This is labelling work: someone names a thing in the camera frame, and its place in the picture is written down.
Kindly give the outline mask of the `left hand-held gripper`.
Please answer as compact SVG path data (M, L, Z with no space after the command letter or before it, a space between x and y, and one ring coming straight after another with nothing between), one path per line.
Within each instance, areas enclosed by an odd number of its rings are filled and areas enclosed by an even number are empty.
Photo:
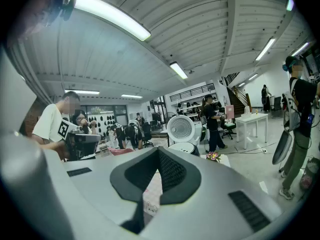
M61 120L57 134L67 146L70 161L79 161L95 155L101 140L100 135L86 134L81 126L64 119Z

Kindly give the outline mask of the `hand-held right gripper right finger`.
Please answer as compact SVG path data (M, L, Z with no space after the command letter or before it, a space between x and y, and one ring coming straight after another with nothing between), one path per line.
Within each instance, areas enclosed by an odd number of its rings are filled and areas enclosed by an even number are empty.
M196 157L171 148L158 148L158 171L161 176L161 205L186 202L201 185L200 170L193 164Z

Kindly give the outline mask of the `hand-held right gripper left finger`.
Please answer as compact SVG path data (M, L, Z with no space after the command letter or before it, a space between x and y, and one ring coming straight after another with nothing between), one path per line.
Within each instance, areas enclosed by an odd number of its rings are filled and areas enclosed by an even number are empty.
M158 148L154 147L118 165L110 174L110 183L117 194L123 200L136 204L132 217L121 224L135 234L139 234L154 217L144 212L143 193L158 166Z

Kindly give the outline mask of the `white perforated steam plate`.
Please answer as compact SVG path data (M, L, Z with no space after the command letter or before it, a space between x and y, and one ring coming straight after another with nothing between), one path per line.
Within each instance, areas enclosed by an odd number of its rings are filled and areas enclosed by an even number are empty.
M176 151L188 153L188 154L191 154L194 156L199 156L198 148L194 144L189 143L189 142L175 143L175 144L172 144L171 146L169 146L168 148L176 150Z

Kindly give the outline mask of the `person's left forearm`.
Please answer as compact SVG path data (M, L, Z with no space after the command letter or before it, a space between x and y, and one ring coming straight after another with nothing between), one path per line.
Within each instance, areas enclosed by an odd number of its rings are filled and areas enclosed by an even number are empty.
M45 143L44 140L39 140L39 139L37 139L36 141L38 142L38 144L42 149L53 150L57 152L61 160L70 158L67 145L63 140L60 140L58 142L50 142L50 143Z

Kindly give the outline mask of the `pink cloth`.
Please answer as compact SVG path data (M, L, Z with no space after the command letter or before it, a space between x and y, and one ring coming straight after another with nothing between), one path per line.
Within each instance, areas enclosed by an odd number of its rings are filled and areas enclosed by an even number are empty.
M132 148L116 149L116 148L108 147L107 149L113 156L119 156L119 155L134 152Z

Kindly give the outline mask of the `pink checkered tablecloth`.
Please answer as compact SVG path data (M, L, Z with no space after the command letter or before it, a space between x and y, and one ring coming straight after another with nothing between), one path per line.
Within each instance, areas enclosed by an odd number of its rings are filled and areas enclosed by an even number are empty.
M144 212L154 217L160 209L160 197L162 194L162 178L157 170L142 195Z

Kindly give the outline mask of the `purple yellow potted flowers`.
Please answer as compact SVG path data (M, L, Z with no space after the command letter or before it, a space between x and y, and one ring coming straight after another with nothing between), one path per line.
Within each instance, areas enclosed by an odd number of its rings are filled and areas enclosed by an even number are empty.
M216 152L209 152L206 154L205 159L219 163L221 160L221 155Z

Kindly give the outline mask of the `blue rice cooker white lid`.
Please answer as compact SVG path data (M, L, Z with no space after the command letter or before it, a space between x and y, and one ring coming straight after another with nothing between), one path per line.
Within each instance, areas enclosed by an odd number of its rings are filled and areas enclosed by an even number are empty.
M167 124L168 147L176 143L192 143L198 149L201 134L201 122L194 122L185 115L176 115Z

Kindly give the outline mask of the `black balcony railing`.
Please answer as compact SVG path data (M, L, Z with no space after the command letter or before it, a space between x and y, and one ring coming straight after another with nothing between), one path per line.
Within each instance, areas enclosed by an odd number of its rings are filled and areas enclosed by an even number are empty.
M195 97L196 95L203 94L205 92L215 91L215 90L216 88L214 84L210 83L210 84L202 85L196 88L192 88L190 90L186 90L186 91L171 95L170 101L174 102L174 101L178 101L178 100L189 98L189 97Z

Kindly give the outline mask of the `white table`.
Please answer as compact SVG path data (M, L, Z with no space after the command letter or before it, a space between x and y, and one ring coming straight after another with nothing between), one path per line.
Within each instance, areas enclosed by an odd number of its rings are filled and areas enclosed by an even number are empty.
M240 142L240 128L243 127L243 149L247 149L247 126L251 123L255 123L255 133L258 137L259 122L264 121L264 142L268 142L268 130L269 130L269 117L266 113L252 113L249 116L237 117L235 119L236 125L236 142Z

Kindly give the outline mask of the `staircase with railing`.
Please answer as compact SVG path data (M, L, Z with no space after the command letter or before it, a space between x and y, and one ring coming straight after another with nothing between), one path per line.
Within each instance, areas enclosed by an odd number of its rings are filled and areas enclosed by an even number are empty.
M224 80L227 85L227 92L230 100L230 104L234 107L234 114L240 116L245 113L245 108L249 107L252 112L252 106L248 94L244 94L240 91L240 88L236 85L232 86L232 81L238 76L238 73L232 73L227 75Z

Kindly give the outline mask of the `group of black wall items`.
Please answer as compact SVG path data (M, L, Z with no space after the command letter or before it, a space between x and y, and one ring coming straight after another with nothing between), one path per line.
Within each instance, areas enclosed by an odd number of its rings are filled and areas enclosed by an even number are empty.
M89 123L95 121L94 128L96 133L102 137L108 136L111 126L116 124L115 116L112 113L89 115L88 121Z

